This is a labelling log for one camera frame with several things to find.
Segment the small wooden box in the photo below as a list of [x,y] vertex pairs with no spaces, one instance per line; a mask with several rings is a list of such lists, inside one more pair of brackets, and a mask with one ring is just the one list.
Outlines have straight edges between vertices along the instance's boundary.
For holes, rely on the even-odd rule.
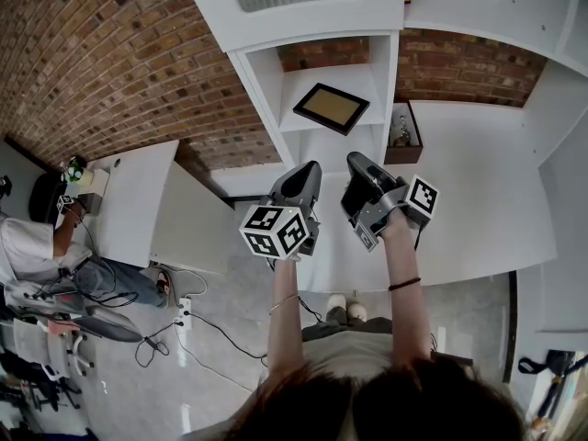
[[402,147],[392,147],[388,145],[386,148],[386,156],[384,157],[385,165],[416,164],[423,151],[423,139],[421,138],[421,132],[416,125],[416,119],[414,118],[410,101],[408,103],[394,103],[391,126],[401,124],[401,116],[405,117],[406,127],[411,133],[411,145]]

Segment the red brick wall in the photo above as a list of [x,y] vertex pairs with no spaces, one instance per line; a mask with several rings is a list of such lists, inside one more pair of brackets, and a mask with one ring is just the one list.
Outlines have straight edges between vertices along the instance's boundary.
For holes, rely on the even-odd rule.
[[41,160],[181,139],[191,171],[279,162],[193,0],[0,1],[0,134]]
[[522,107],[547,59],[496,40],[429,29],[401,31],[396,100]]
[[277,48],[284,72],[369,62],[369,38],[338,38]]

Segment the white desk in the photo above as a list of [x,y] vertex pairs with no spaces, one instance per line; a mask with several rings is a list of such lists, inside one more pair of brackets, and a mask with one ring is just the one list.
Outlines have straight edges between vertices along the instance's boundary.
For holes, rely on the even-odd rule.
[[[423,284],[484,277],[554,258],[545,190],[514,109],[412,104],[423,153],[418,164],[386,169],[409,182],[418,174],[440,190],[417,251]],[[383,243],[368,253],[341,209],[348,181],[347,173],[322,178],[315,207],[321,232],[314,256],[299,263],[300,289],[371,291],[389,285]]]
[[[86,216],[98,252],[129,265],[150,260],[215,273],[226,271],[233,210],[174,162],[170,141],[91,162],[110,173],[100,212]],[[70,185],[66,194],[77,195]],[[78,227],[77,242],[90,244]]]

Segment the concrete floor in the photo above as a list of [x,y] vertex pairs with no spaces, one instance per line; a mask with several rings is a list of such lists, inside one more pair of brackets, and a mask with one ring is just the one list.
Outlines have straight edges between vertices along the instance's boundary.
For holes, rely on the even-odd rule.
[[[272,273],[265,260],[248,252],[237,232],[247,206],[238,203],[236,208],[235,242],[227,276],[202,274],[209,290],[192,302],[194,313],[216,323],[238,345],[261,356],[266,351]],[[188,273],[175,274],[174,280],[178,295],[202,289],[200,281]],[[370,317],[390,317],[386,294],[360,294],[354,299],[366,305]],[[445,352],[473,358],[481,375],[498,383],[506,352],[507,276],[429,287],[424,294],[432,331]],[[313,310],[324,313],[327,295],[302,293],[302,297]],[[303,326],[315,322],[312,315],[300,311]],[[124,313],[143,334],[152,334],[169,324],[177,309],[132,305],[124,308]],[[102,441],[175,439],[231,415],[265,375],[258,360],[238,352],[218,330],[197,319],[193,319],[193,330],[182,338],[200,364],[180,347],[173,328],[161,334],[169,356],[156,354],[147,368],[135,362],[136,345],[90,337],[83,352],[96,367],[86,378],[74,377],[84,391],[84,410],[60,411],[63,431],[83,432],[89,424]],[[143,345],[140,360],[144,362],[150,355],[151,348]]]

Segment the shoe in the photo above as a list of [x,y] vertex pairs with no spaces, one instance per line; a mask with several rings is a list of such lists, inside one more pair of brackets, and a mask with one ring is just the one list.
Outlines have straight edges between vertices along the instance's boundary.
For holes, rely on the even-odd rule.
[[329,300],[327,300],[327,313],[335,307],[341,307],[343,310],[347,308],[347,300],[343,294],[331,294],[329,296]]
[[347,317],[349,320],[359,319],[362,322],[366,322],[368,320],[368,311],[366,311],[366,308],[359,302],[354,302],[349,306],[349,309],[347,309]]
[[167,309],[169,307],[169,291],[172,287],[172,279],[169,277],[165,271],[160,270],[157,274],[157,283],[155,284],[157,288],[165,294],[165,305],[163,309]]

